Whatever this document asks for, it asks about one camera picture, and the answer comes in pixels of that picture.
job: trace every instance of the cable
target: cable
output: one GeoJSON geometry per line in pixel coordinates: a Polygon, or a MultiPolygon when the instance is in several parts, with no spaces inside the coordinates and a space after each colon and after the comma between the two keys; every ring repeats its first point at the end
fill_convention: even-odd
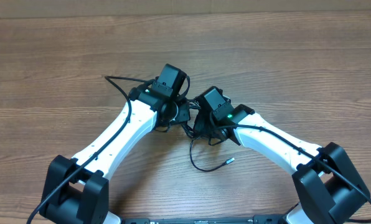
{"type": "Polygon", "coordinates": [[[122,95],[124,96],[124,98],[126,99],[127,103],[128,103],[128,108],[129,108],[129,111],[128,111],[128,115],[126,117],[126,119],[124,120],[124,123],[122,124],[122,126],[119,128],[119,130],[99,149],[97,150],[97,152],[94,152],[93,155],[86,161],[84,162],[78,169],[76,169],[73,173],[71,173],[67,178],[65,178],[65,180],[63,180],[53,191],[51,191],[51,193],[49,193],[46,198],[35,208],[35,210],[29,215],[29,218],[27,220],[27,224],[31,224],[32,220],[34,219],[35,215],[37,214],[37,212],[40,211],[40,209],[67,183],[69,183],[69,181],[71,179],[73,179],[83,168],[85,168],[85,166],[87,166],[91,161],[93,161],[116,137],[118,137],[118,135],[122,132],[122,130],[124,129],[124,127],[128,124],[128,122],[130,121],[130,116],[131,116],[131,103],[130,103],[130,99],[129,97],[127,96],[127,94],[116,84],[114,83],[113,81],[111,81],[110,79],[111,78],[114,78],[114,79],[124,79],[124,80],[132,80],[132,81],[137,81],[137,82],[145,82],[144,80],[136,80],[136,79],[133,79],[133,78],[125,78],[125,77],[111,77],[111,76],[106,76],[105,79],[108,80],[115,88],[117,88],[121,93],[122,95]]]}
{"type": "MultiPolygon", "coordinates": [[[[356,191],[358,191],[358,193],[361,194],[361,196],[363,196],[368,201],[369,204],[371,204],[371,198],[368,195],[366,195],[362,190],[360,190],[356,185],[354,185],[351,181],[349,181],[348,179],[346,179],[342,174],[338,173],[338,171],[336,171],[335,169],[333,169],[332,167],[330,167],[326,163],[320,161],[318,158],[316,158],[315,156],[311,155],[310,153],[305,152],[301,147],[297,147],[295,144],[291,143],[286,138],[280,136],[279,134],[275,133],[274,131],[269,130],[269,129],[266,129],[266,128],[261,127],[261,126],[252,126],[252,125],[245,125],[245,124],[220,126],[220,127],[214,128],[212,131],[215,131],[215,130],[218,130],[218,129],[225,129],[225,128],[251,128],[251,129],[257,129],[257,130],[264,131],[266,133],[272,134],[274,137],[282,140],[287,145],[291,146],[293,149],[297,150],[298,152],[300,152],[301,154],[307,156],[308,158],[314,160],[314,162],[317,162],[318,164],[320,164],[321,166],[323,166],[325,169],[331,171],[336,177],[340,178],[341,180],[343,180],[343,182],[345,182],[346,184],[348,184],[349,186],[351,186],[352,188],[354,188],[356,191]]],[[[353,223],[371,223],[371,218],[370,219],[367,219],[367,220],[348,219],[347,222],[353,222],[353,223]]]]}
{"type": "Polygon", "coordinates": [[[213,168],[213,169],[209,169],[209,170],[201,169],[201,168],[197,167],[197,166],[194,164],[194,161],[192,160],[192,145],[194,144],[194,140],[195,140],[195,139],[191,140],[191,143],[190,143],[190,160],[191,160],[192,165],[193,165],[197,170],[200,170],[200,171],[203,171],[203,172],[212,172],[212,171],[215,171],[215,170],[217,170],[217,169],[219,169],[219,168],[221,168],[221,167],[223,167],[223,166],[225,166],[225,165],[227,165],[227,164],[232,163],[232,162],[235,160],[234,158],[228,159],[228,160],[226,160],[225,162],[223,162],[222,164],[220,164],[219,166],[217,166],[217,167],[215,167],[215,168],[213,168]]]}

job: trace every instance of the wooden table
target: wooden table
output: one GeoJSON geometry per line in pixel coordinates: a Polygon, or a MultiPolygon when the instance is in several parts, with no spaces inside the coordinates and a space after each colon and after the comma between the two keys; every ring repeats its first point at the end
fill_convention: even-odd
{"type": "MultiPolygon", "coordinates": [[[[25,223],[51,160],[116,118],[125,100],[103,76],[153,78],[165,63],[190,75],[190,98],[216,85],[297,138],[340,144],[371,192],[371,11],[0,20],[0,223],[25,223]]],[[[111,180],[111,211],[250,217],[298,202],[290,176],[261,154],[197,142],[201,167],[236,158],[203,173],[189,143],[180,127],[137,143],[111,180]]]]}

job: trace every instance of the cable connector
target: cable connector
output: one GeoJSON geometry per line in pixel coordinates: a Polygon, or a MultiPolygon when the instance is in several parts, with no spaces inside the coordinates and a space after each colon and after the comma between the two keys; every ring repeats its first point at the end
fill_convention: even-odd
{"type": "Polygon", "coordinates": [[[235,158],[231,158],[231,159],[225,161],[225,163],[226,163],[226,164],[230,164],[230,163],[234,162],[234,160],[235,160],[235,158]]]}

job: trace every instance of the cable end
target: cable end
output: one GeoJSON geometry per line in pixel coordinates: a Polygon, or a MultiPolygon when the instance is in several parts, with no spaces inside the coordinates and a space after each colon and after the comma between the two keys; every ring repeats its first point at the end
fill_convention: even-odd
{"type": "Polygon", "coordinates": [[[231,158],[231,159],[225,161],[225,163],[226,163],[226,164],[230,164],[230,163],[234,162],[234,160],[235,160],[235,158],[231,158]]]}

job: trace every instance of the black cable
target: black cable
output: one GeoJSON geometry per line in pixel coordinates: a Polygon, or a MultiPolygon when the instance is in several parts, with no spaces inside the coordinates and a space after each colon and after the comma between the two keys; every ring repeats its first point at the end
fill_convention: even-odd
{"type": "MultiPolygon", "coordinates": [[[[307,156],[308,158],[314,160],[314,162],[317,162],[318,164],[320,164],[321,166],[323,166],[327,170],[331,171],[336,177],[340,178],[341,180],[343,180],[343,182],[345,182],[346,184],[348,184],[349,186],[354,188],[356,191],[358,191],[358,193],[361,194],[361,196],[363,196],[368,201],[369,204],[371,204],[371,198],[368,195],[366,195],[362,190],[360,190],[356,185],[354,185],[352,182],[350,182],[348,179],[346,179],[342,174],[338,173],[338,171],[336,171],[335,169],[333,169],[332,167],[330,167],[326,163],[320,161],[318,158],[311,155],[310,153],[305,152],[301,147],[297,147],[295,144],[291,143],[286,138],[280,136],[279,134],[275,133],[274,131],[266,129],[266,128],[261,127],[261,126],[252,126],[252,125],[245,125],[245,124],[226,125],[226,126],[216,127],[212,131],[215,131],[215,130],[218,130],[218,129],[225,129],[225,128],[251,128],[251,129],[257,129],[257,130],[260,130],[260,131],[264,131],[266,133],[269,133],[269,134],[273,135],[274,137],[282,140],[287,145],[291,146],[293,149],[297,150],[301,154],[307,156]]],[[[371,223],[371,218],[368,219],[368,220],[348,219],[347,222],[371,223]]]]}
{"type": "Polygon", "coordinates": [[[111,76],[106,76],[105,79],[108,80],[115,88],[117,88],[121,93],[122,95],[124,96],[124,98],[126,99],[126,101],[128,102],[128,108],[129,108],[129,111],[128,111],[128,115],[126,117],[126,119],[124,120],[124,123],[122,124],[122,126],[119,128],[119,130],[99,149],[97,150],[97,152],[94,152],[93,155],[86,161],[84,162],[78,169],[76,169],[73,173],[71,173],[67,178],[65,178],[65,180],[63,180],[53,191],[51,191],[51,193],[49,193],[46,198],[35,208],[35,210],[31,213],[31,215],[29,215],[29,218],[27,220],[27,224],[31,224],[32,220],[34,219],[35,215],[37,214],[37,212],[39,212],[39,210],[67,183],[69,183],[69,181],[71,179],[73,179],[83,168],[85,168],[85,166],[87,166],[89,163],[91,163],[91,161],[93,161],[116,137],[118,137],[118,135],[120,134],[120,132],[122,132],[122,130],[124,129],[124,127],[128,124],[128,122],[130,121],[130,116],[131,116],[131,103],[130,103],[130,99],[129,97],[127,96],[127,94],[116,84],[114,83],[113,81],[111,81],[110,79],[111,78],[114,78],[114,79],[124,79],[124,80],[132,80],[132,81],[137,81],[137,82],[145,82],[144,80],[136,80],[136,79],[133,79],[133,78],[125,78],[125,77],[111,77],[111,76]]]}
{"type": "Polygon", "coordinates": [[[235,160],[234,158],[228,159],[228,160],[226,160],[225,162],[223,162],[222,164],[220,164],[219,166],[217,166],[213,169],[209,169],[209,170],[201,169],[201,168],[197,167],[196,164],[194,164],[194,160],[192,160],[192,145],[194,144],[194,141],[195,141],[195,139],[191,140],[191,143],[190,143],[190,160],[191,160],[192,165],[197,170],[200,170],[200,171],[203,171],[203,172],[212,172],[212,171],[215,171],[215,170],[217,170],[217,169],[219,169],[219,168],[221,168],[221,167],[223,167],[227,164],[232,163],[235,160]]]}

